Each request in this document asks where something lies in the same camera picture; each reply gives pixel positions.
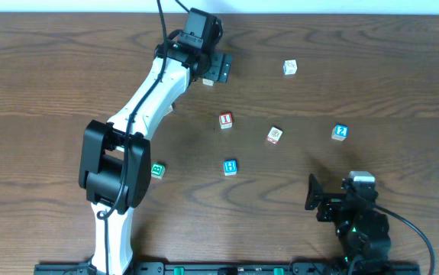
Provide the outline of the red letter A block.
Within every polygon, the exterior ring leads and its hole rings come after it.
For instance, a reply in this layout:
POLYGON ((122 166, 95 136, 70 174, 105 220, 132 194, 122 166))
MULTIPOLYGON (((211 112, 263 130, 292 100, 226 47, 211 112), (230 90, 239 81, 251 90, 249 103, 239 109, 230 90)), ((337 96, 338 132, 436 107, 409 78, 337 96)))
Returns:
POLYGON ((215 82, 213 80, 210 80, 210 79, 203 79, 202 83, 204 85, 207 85, 207 86, 213 86, 215 82))

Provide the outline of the red letter I block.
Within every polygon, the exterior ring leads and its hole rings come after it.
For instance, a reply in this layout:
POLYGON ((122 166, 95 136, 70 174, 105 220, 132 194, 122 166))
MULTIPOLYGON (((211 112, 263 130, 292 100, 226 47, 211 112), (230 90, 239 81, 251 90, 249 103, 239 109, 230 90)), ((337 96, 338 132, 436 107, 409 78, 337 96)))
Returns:
POLYGON ((233 119, 230 112, 219 115, 219 124, 221 129, 231 128, 233 125, 233 119))

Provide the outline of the blue number 2 block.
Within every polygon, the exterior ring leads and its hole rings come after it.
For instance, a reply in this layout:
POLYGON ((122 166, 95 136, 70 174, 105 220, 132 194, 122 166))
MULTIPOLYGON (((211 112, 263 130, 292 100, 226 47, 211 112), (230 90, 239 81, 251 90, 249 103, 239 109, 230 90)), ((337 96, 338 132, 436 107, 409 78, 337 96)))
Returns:
POLYGON ((331 132, 331 138, 336 141, 343 141, 347 138, 349 128, 346 125, 336 124, 331 132))

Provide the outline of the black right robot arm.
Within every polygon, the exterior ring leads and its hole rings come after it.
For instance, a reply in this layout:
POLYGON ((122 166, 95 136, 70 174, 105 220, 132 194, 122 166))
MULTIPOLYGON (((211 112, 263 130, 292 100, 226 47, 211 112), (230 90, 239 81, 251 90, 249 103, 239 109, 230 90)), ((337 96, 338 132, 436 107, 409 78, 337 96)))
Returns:
POLYGON ((314 174, 308 177, 306 210, 316 210, 319 222, 334 224, 344 256, 323 269, 324 274, 368 274, 388 270, 391 246, 389 221, 375 210, 378 197, 374 175, 351 171, 342 180, 344 193, 325 192, 314 174))

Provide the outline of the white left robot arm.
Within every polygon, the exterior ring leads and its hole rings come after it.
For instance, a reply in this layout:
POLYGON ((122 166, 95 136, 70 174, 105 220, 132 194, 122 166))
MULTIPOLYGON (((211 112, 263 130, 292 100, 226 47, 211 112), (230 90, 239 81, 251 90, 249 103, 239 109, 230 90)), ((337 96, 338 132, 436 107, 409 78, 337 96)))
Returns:
POLYGON ((144 82, 107 122, 84 131, 79 185, 95 216, 92 274, 124 274, 131 268, 135 208, 151 179, 150 141, 169 107, 198 78, 224 83, 232 57, 167 41, 157 46, 144 82))

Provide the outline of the red-edged picture block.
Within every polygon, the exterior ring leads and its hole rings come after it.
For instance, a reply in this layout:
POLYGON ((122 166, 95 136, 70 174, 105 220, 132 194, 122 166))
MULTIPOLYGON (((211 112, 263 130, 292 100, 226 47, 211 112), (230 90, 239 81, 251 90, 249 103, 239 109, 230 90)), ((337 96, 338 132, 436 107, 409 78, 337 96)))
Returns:
POLYGON ((277 127, 271 127, 268 135, 266 136, 266 140, 271 144, 277 144, 279 139, 281 138, 283 131, 277 127))

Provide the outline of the white picture block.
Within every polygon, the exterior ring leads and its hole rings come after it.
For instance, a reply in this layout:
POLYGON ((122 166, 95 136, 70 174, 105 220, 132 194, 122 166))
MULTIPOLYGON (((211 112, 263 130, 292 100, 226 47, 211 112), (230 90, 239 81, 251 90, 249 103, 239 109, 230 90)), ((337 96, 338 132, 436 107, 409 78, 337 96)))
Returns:
POLYGON ((286 76, 294 75, 298 69, 297 62, 296 60, 285 60, 282 68, 286 76))

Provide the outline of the blue letter H block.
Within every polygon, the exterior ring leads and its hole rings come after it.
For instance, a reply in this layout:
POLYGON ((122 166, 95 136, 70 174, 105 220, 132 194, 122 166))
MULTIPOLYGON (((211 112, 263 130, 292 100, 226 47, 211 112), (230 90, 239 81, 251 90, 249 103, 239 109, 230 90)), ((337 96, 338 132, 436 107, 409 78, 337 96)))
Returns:
POLYGON ((237 161, 236 160, 226 160, 223 164, 224 175, 233 176, 237 174, 237 161))

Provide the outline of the green letter B block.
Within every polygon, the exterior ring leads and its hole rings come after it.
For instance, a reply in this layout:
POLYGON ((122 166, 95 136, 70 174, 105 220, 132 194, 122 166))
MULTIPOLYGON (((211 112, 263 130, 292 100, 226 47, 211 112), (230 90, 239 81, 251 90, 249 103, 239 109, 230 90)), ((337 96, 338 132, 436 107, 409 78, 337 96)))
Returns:
POLYGON ((151 176, 153 178, 162 179, 166 172, 166 166, 161 163, 154 163, 151 167, 151 176))

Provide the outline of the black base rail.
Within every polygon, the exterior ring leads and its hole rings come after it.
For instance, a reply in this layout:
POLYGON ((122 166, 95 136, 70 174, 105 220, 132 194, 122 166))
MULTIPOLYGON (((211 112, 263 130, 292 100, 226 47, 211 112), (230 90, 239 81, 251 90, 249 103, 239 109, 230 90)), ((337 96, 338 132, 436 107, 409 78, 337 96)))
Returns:
MULTIPOLYGON (((129 267, 123 274, 130 275, 313 275, 349 274, 349 266, 335 267, 334 264, 294 262, 292 264, 164 264, 161 262, 140 262, 129 267)), ((106 274, 97 271, 88 263, 82 264, 37 264, 35 275, 60 274, 106 274)), ((382 268, 362 271, 355 266, 350 274, 421 274, 416 264, 386 264, 382 268)))

